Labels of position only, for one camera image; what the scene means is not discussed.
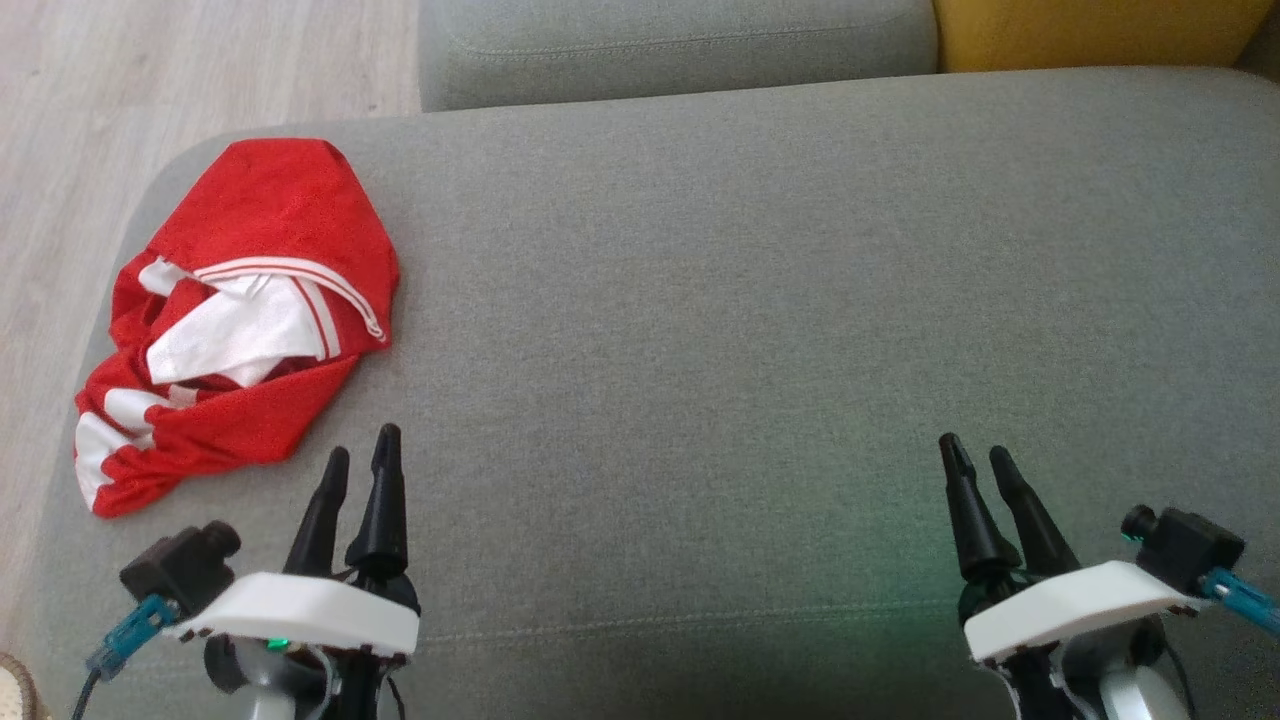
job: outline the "blue connector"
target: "blue connector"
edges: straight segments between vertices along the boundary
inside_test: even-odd
[[[1230,570],[1213,568],[1201,588],[1204,597],[1222,601],[1228,610],[1280,638],[1280,609],[1274,600],[1236,578]]]
[[[129,612],[115,629],[102,638],[102,647],[84,661],[84,666],[88,667],[90,674],[96,671],[102,680],[110,680],[120,674],[124,664],[129,661],[129,657],[133,657],[140,647],[177,620],[178,615],[174,609],[169,607],[160,596],[147,596],[133,612]]]

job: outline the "white fabric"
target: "white fabric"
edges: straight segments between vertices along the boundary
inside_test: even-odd
[[[160,397],[145,389],[125,387],[113,387],[106,391],[106,396],[102,398],[102,409],[106,410],[111,420],[116,425],[138,436],[150,434],[155,430],[155,425],[147,421],[146,413],[156,405],[163,407],[174,406],[168,397]]]
[[[314,301],[287,275],[241,275],[207,284],[218,292],[174,323],[147,348],[156,384],[221,374],[252,387],[285,357],[324,360]]]
[[[311,301],[311,306],[316,311],[316,319],[320,320],[320,334],[324,336],[324,343],[326,346],[326,357],[337,357],[342,354],[342,345],[338,342],[338,327],[333,322],[333,314],[329,311],[329,304],[324,300],[324,293],[320,292],[320,286],[302,278],[294,278],[298,282],[298,287],[302,290],[302,295],[307,296]]]
[[[142,287],[148,291],[169,297],[169,295],[173,293],[173,287],[178,284],[178,281],[189,277],[191,275],[187,270],[169,263],[164,258],[156,258],[154,263],[142,268],[138,273],[138,282],[142,283]]]
[[[381,325],[378,324],[378,315],[374,314],[374,307],[369,304],[369,300],[366,300],[355,286],[347,282],[347,278],[339,275],[332,268],[321,265],[314,260],[268,255],[237,258],[236,260],[228,260],[207,268],[200,268],[195,270],[192,275],[200,282],[218,284],[219,282],[230,278],[243,278],[246,275],[251,275],[264,266],[273,269],[273,277],[278,273],[298,278],[298,281],[311,281],[315,284],[329,288],[329,291],[337,293],[347,302],[351,302],[352,307],[360,313],[360,316],[365,320],[365,329],[369,331],[369,334],[379,341],[384,341],[387,338],[387,333],[383,331]]]
[[[129,438],[92,413],[84,413],[76,423],[76,480],[90,510],[99,488],[113,482],[102,471],[102,461],[125,445]]]

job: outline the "wooden floor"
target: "wooden floor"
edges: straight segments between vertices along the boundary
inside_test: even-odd
[[[419,111],[416,0],[4,0],[0,650],[102,272],[147,182],[224,131]],[[96,523],[84,511],[86,523]]]

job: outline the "black cable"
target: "black cable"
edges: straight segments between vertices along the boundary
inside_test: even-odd
[[[387,684],[390,685],[392,697],[396,698],[396,711],[399,712],[401,720],[404,720],[404,698],[399,696],[399,688],[396,687],[396,680],[390,675],[387,676]]]
[[[93,685],[97,684],[97,679],[102,676],[102,673],[96,667],[88,671],[88,678],[84,679],[84,687],[81,688],[81,697],[76,701],[76,710],[72,711],[70,720],[82,720],[84,717],[84,708],[88,707],[88,696],[93,692]]]
[[[1183,659],[1171,644],[1165,646],[1165,652],[1169,653],[1169,660],[1174,664],[1174,671],[1178,673],[1178,682],[1183,684],[1183,697],[1187,698],[1187,716],[1197,720],[1199,714],[1196,712],[1196,701],[1192,698],[1192,684],[1187,680],[1187,667],[1183,667]]]

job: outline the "sofa cushion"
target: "sofa cushion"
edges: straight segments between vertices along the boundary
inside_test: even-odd
[[[1230,65],[1274,0],[937,0],[943,72]]]
[[[63,438],[23,644],[54,707],[129,609],[119,568],[215,518],[239,571],[279,568],[329,448],[351,447],[358,505],[384,421],[421,717],[1011,716],[956,624],[946,430],[1007,445],[1087,564],[1133,557],[1134,503],[1174,505],[1249,539],[1240,571],[1280,589],[1266,81],[928,76],[247,135],[349,158],[399,252],[397,343],[291,461],[119,520],[84,510]],[[228,141],[156,179],[124,255]],[[1262,633],[1169,626],[1202,717],[1274,708]],[[156,642],[90,711],[228,702],[198,647]]]
[[[424,0],[424,110],[933,72],[929,0]]]

